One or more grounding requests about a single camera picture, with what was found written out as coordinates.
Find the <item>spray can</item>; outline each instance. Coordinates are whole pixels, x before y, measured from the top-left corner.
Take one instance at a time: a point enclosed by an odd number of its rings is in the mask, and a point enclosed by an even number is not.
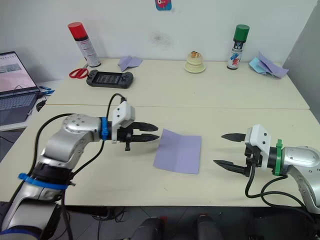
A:
[[[242,51],[247,40],[250,27],[244,24],[239,24],[235,28],[233,44],[231,49],[231,54],[228,58],[227,68],[231,70],[236,70],[238,68]]]
[[[73,22],[68,24],[68,28],[88,65],[90,67],[99,66],[101,62],[83,24],[81,22]]]

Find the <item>blue zip tie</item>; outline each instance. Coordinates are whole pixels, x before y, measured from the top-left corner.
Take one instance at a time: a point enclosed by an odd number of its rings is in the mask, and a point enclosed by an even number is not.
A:
[[[105,116],[101,117],[101,139],[103,141],[107,140],[109,135],[108,132],[108,119]]]
[[[27,234],[35,237],[38,240],[40,239],[40,236],[38,236],[37,234],[24,229],[7,229],[0,232],[0,235],[9,235],[9,234]]]
[[[35,180],[32,177],[29,177],[26,173],[20,173],[18,178],[27,182],[28,184],[43,187],[43,188],[56,189],[56,190],[65,190],[68,188],[68,185],[54,184],[54,183]]]

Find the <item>green zip tie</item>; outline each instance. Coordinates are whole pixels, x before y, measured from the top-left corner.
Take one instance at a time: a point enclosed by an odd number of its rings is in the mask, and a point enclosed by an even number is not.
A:
[[[282,140],[278,139],[278,142],[276,143],[276,161],[275,161],[275,170],[274,175],[280,176],[281,171],[281,157],[282,157]]]

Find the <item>desk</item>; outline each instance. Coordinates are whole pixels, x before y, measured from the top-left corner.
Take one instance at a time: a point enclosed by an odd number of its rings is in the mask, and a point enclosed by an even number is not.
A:
[[[118,59],[101,61],[95,69],[120,72]],[[67,77],[47,104],[108,105],[113,93],[121,93],[131,105],[143,107],[309,109],[287,75],[259,75],[248,63],[240,63],[237,70],[227,69],[225,62],[205,65],[204,72],[192,74],[184,70],[184,61],[144,60],[129,69],[134,76],[129,89],[91,87],[85,79]]]
[[[62,113],[85,113],[104,116],[105,106],[45,105],[11,151],[0,163],[0,201],[8,201],[19,185],[17,176],[31,166],[34,139],[39,127],[50,117]],[[132,143],[125,151],[123,143],[107,141],[101,155],[74,178],[76,186],[66,193],[66,204],[80,206],[265,206],[261,199],[245,197],[248,178],[226,171],[213,160],[232,161],[245,165],[245,145],[221,138],[226,133],[245,133],[260,123],[272,135],[271,144],[282,139],[284,146],[306,145],[320,148],[320,126],[309,110],[296,109],[222,109],[136,107],[136,121],[155,124],[160,135],[166,128],[179,134],[201,135],[199,174],[182,174],[153,167],[159,140]],[[49,137],[60,129],[58,119],[44,129],[38,152]],[[93,157],[101,143],[87,145],[77,167]],[[256,171],[250,193],[275,178],[271,169]],[[285,191],[300,198],[292,177],[276,182],[270,190]],[[291,199],[273,195],[276,204],[294,204]]]

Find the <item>robotic arm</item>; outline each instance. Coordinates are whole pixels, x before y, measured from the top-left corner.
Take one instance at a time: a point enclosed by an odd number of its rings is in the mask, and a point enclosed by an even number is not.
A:
[[[306,209],[320,215],[320,153],[317,150],[307,146],[282,148],[280,139],[276,147],[270,147],[271,135],[260,124],[249,128],[246,134],[228,133],[222,137],[245,143],[246,166],[224,160],[215,160],[215,163],[246,177],[255,167],[270,168],[275,176],[291,175],[298,184]]]
[[[134,122],[135,109],[123,101],[112,113],[112,122],[106,117],[90,117],[73,114],[64,119],[62,128],[48,141],[38,157],[31,175],[21,173],[23,184],[7,211],[0,240],[49,239],[54,233],[59,217],[62,192],[72,178],[84,148],[90,142],[112,140],[125,143],[148,142],[159,137],[143,133],[134,135],[134,129],[152,132],[158,128],[152,124]]]

